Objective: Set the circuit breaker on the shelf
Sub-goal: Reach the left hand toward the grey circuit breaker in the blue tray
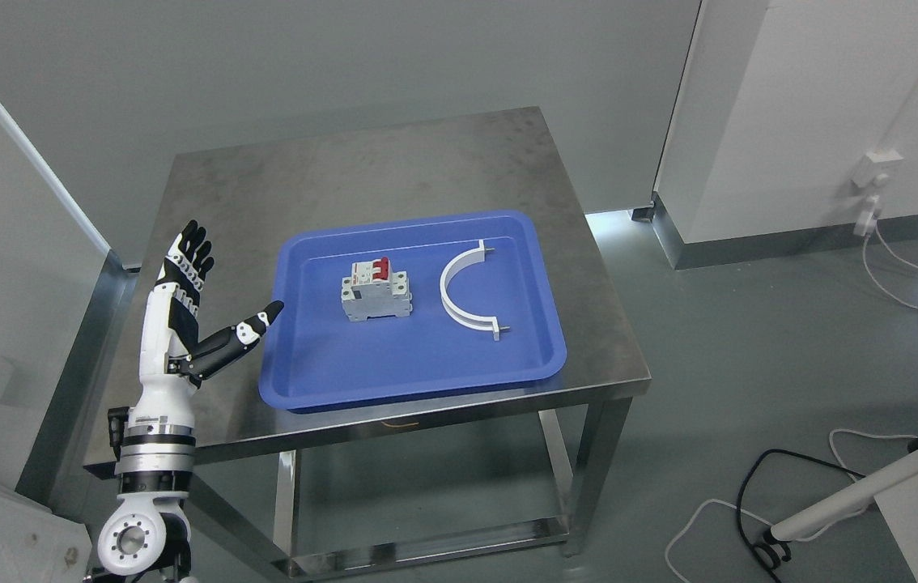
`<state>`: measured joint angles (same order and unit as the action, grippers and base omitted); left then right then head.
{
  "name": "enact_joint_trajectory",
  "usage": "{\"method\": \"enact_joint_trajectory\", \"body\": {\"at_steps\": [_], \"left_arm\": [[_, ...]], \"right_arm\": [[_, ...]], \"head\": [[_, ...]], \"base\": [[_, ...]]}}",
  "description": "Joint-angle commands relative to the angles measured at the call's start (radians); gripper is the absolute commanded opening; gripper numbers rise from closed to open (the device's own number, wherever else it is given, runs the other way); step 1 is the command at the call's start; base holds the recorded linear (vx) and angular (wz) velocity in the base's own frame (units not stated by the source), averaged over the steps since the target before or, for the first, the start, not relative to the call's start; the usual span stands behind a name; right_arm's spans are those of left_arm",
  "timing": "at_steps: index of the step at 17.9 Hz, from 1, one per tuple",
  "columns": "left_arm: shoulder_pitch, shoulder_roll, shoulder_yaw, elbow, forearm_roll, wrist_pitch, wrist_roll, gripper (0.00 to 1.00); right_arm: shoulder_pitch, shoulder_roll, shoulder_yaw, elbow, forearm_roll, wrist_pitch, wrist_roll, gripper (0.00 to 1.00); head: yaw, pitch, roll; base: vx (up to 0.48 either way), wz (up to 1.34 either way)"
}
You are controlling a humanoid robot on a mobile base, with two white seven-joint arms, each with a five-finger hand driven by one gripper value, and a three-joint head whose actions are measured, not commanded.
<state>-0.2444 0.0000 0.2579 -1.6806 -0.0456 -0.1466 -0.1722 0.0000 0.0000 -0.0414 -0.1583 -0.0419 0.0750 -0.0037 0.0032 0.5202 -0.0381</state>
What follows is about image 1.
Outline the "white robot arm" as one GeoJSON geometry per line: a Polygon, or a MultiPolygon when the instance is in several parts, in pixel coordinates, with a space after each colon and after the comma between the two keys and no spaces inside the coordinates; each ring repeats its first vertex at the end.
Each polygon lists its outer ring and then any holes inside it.
{"type": "Polygon", "coordinates": [[[190,220],[175,236],[146,299],[138,350],[142,393],[136,405],[108,410],[119,506],[96,544],[111,581],[137,582],[159,572],[192,582],[190,524],[184,505],[195,469],[192,398],[203,381],[251,353],[283,303],[214,334],[198,336],[198,313],[214,268],[205,228],[190,220]]]}

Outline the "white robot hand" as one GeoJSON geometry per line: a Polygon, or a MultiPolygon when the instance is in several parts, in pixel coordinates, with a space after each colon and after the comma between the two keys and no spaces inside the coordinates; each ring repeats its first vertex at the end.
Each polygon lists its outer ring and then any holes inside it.
{"type": "Polygon", "coordinates": [[[222,328],[198,343],[196,307],[215,259],[206,229],[190,220],[175,236],[146,301],[140,346],[140,381],[151,386],[163,377],[180,377],[193,386],[247,355],[284,309],[273,301],[262,311],[222,328]],[[169,361],[181,359],[181,373],[169,361]]]}

